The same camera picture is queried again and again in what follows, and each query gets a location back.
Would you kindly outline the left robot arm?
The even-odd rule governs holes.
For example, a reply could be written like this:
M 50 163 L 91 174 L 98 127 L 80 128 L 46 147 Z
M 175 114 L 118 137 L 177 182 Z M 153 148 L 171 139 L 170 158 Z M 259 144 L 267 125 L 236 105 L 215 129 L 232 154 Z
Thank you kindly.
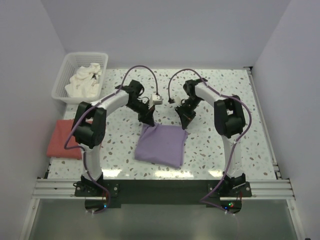
M 81 181 L 87 182 L 86 191 L 99 196 L 104 190 L 103 171 L 100 163 L 100 147 L 106 135 L 107 117 L 121 107 L 137 113 L 138 121 L 149 126 L 155 125 L 155 101 L 160 97 L 141 100 L 145 88 L 136 80 L 129 85 L 118 85 L 115 91 L 93 102 L 81 102 L 76 111 L 71 134 L 81 150 L 83 172 Z

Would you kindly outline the purple t shirt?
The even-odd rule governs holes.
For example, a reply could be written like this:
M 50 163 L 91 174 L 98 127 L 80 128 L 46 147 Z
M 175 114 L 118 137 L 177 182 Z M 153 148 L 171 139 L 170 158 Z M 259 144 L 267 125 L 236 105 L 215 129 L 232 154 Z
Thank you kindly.
M 184 162 L 188 132 L 179 126 L 144 124 L 134 151 L 134 159 L 178 169 Z

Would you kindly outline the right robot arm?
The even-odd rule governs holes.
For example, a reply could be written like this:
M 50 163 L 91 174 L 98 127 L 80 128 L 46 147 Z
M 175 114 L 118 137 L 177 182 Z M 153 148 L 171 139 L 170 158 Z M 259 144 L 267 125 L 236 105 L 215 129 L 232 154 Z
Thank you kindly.
M 232 98 L 221 97 L 214 93 L 200 80 L 187 80 L 183 89 L 188 98 L 175 102 L 175 107 L 182 129 L 186 129 L 196 116 L 195 109 L 201 101 L 205 101 L 213 107 L 214 127 L 221 136 L 225 156 L 225 174 L 223 180 L 223 192 L 230 197 L 235 196 L 241 185 L 246 182 L 246 176 L 242 168 L 242 151 L 238 138 L 246 126 L 243 107 L 240 98 L 236 95 Z

